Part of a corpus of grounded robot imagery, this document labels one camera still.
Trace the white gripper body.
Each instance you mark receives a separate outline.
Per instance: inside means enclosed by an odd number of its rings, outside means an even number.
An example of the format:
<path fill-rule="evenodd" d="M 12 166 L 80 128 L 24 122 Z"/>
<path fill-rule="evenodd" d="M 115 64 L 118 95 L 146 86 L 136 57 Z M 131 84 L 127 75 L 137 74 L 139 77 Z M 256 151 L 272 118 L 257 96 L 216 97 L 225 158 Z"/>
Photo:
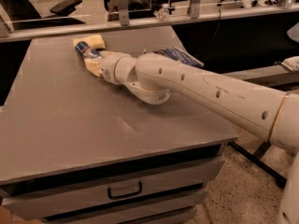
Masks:
<path fill-rule="evenodd" d="M 105 81 L 114 85 L 126 85 L 137 81 L 135 72 L 136 58 L 124 53 L 108 55 L 101 66 Z"/>

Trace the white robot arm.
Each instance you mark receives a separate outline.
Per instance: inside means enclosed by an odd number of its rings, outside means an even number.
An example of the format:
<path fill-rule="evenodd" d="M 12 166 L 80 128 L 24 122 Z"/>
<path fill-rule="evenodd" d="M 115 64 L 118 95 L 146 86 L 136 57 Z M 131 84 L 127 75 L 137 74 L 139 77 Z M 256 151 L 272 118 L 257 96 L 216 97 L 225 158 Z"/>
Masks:
<path fill-rule="evenodd" d="M 299 224 L 299 95 L 208 72 L 156 53 L 88 52 L 86 68 L 114 85 L 125 86 L 150 105 L 178 92 L 242 129 L 295 155 L 287 178 L 278 224 Z"/>

